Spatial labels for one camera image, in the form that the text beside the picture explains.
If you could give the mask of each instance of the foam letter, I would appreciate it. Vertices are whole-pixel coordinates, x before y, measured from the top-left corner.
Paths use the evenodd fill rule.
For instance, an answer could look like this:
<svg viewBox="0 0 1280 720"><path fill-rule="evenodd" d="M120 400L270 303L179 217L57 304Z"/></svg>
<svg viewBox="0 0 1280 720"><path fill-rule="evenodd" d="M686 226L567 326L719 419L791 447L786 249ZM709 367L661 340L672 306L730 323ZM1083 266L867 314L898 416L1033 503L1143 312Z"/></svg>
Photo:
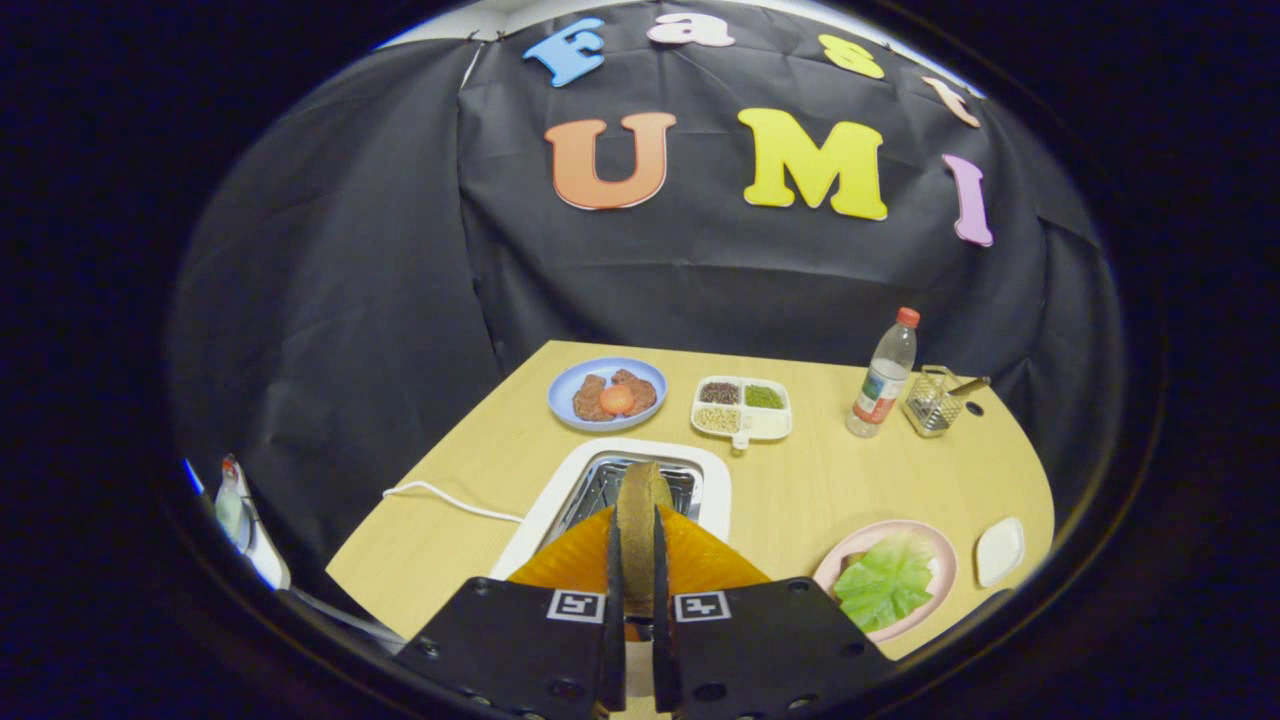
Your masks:
<svg viewBox="0 0 1280 720"><path fill-rule="evenodd" d="M599 35L586 32L603 24L604 20L599 18L582 18L526 50L525 59L541 60L552 72L552 87L564 87L604 63L604 58L599 55L582 54L584 50L604 47L604 40Z"/></svg>
<svg viewBox="0 0 1280 720"><path fill-rule="evenodd" d="M956 234L975 245L991 247L995 238L987 228L987 209L982 204L982 170L978 165L955 155L943 155L942 161L955 174L956 193L960 196Z"/></svg>
<svg viewBox="0 0 1280 720"><path fill-rule="evenodd" d="M876 64L872 54L861 45L835 35L819 35L818 42L822 42L822 46L827 49L827 59L841 68L877 79L884 77L884 70Z"/></svg>
<svg viewBox="0 0 1280 720"><path fill-rule="evenodd" d="M667 182L667 128L676 124L671 113L639 113L622 118L622 127L635 133L636 169L622 182L602 181L595 174L595 138L604 120L576 120L556 126L543 137L552 143L552 182L556 195L575 208L603 210L631 208L649 200Z"/></svg>
<svg viewBox="0 0 1280 720"><path fill-rule="evenodd" d="M810 208L822 205L838 176L840 190L831 197L835 211L869 220L888 217L879 199L876 167L881 133L858 123L836 123L819 150L783 110L748 108L737 119L755 133L755 183L742 192L751 205L788 208L795 202L796 195L786 184L786 168Z"/></svg>
<svg viewBox="0 0 1280 720"><path fill-rule="evenodd" d="M662 15L658 23L649 28L649 40L681 45L696 42L709 47L726 47L733 45L736 40L728 36L728 23L700 13L673 13Z"/></svg>
<svg viewBox="0 0 1280 720"><path fill-rule="evenodd" d="M932 78L932 77L922 77L920 79L927 82L929 87L932 87L938 92L938 97L942 99L942 104L946 105L947 110L951 110L955 114L955 117L960 118L966 124L970 124L975 128L982 127L982 123L978 122L978 118L969 114L969 109L965 108L964 105L964 97L961 97L959 92L947 87L947 83L942 82L938 78Z"/></svg>

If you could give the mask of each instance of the orange letter u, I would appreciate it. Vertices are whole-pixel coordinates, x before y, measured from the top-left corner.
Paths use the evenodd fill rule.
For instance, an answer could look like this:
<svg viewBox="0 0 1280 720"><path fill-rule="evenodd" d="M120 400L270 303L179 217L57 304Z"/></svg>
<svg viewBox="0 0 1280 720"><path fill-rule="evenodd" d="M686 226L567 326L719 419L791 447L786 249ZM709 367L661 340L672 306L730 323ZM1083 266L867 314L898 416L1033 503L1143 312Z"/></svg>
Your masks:
<svg viewBox="0 0 1280 720"><path fill-rule="evenodd" d="M622 118L622 127L635 133L636 142L636 169L622 182L602 181L595 174L595 138L608 127L604 120L575 120L548 129L543 137L552 143L556 195L584 210L631 208L649 200L667 181L667 128L673 124L676 115L671 113Z"/></svg>

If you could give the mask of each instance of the wire basket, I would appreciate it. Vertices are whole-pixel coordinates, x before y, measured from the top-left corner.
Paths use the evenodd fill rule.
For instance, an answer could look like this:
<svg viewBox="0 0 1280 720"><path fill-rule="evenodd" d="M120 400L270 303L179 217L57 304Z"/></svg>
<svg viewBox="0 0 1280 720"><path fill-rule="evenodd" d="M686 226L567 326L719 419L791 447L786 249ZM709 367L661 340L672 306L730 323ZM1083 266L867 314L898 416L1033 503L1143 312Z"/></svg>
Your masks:
<svg viewBox="0 0 1280 720"><path fill-rule="evenodd" d="M964 397L947 392L964 382L942 365L923 365L920 375L911 386L911 393L902 402L902 411L920 437L938 437L955 424L964 409Z"/></svg>

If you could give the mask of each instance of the pink plate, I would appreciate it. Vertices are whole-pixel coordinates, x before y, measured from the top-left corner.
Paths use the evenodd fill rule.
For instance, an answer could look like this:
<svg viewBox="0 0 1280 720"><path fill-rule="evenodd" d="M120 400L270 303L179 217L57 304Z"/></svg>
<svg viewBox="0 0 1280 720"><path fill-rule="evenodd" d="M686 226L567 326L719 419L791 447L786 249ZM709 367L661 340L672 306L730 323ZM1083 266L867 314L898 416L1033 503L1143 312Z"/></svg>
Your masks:
<svg viewBox="0 0 1280 720"><path fill-rule="evenodd" d="M934 528L931 528L924 523L916 523L915 520L884 520L883 523L867 525L865 528L840 541L840 544L831 548L831 552L827 553L827 557L822 560L818 569L813 573L814 582L817 582L818 585L827 592L827 594L832 594L832 588L835 587L836 580L840 579L841 559L854 552L865 552L886 536L891 536L901 530L910 530L922 536L924 539L929 541L929 544L933 546L933 560L929 561L929 570L933 570L933 579L929 580L929 584L924 588L933 594L933 600L925 602L920 607L916 607L914 612L902 618L897 623L893 623L888 628L881 628L874 633L867 633L867 639L877 643L900 635L919 625L920 620L928 618L929 614L937 610L938 606L942 605L942 601L947 598L947 593L951 592L951 585L956 582L956 550L951 547L951 542L946 538L946 536Z"/></svg>

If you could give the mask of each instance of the green beans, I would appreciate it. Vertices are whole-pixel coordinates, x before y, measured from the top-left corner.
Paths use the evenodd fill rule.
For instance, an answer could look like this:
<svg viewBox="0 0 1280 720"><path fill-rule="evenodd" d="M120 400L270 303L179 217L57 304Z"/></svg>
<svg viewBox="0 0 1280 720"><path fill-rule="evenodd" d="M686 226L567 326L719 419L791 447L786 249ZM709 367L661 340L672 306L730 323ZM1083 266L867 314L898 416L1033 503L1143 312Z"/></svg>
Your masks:
<svg viewBox="0 0 1280 720"><path fill-rule="evenodd" d="M746 404L751 407L773 407L782 410L782 396L773 388L746 386Z"/></svg>

